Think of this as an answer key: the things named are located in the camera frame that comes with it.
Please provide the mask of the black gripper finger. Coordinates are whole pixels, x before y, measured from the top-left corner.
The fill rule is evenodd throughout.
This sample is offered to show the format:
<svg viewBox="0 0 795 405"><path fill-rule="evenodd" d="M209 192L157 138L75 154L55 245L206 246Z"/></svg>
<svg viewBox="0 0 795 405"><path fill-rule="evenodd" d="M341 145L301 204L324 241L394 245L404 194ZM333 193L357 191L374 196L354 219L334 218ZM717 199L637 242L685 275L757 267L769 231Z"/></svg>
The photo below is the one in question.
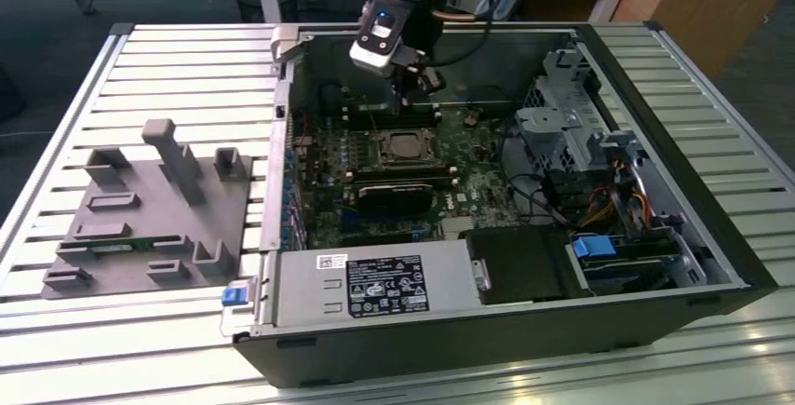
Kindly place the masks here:
<svg viewBox="0 0 795 405"><path fill-rule="evenodd" d="M406 69L397 69L393 74L393 94L396 114L402 115L410 105L410 92L416 86L416 74Z"/></svg>

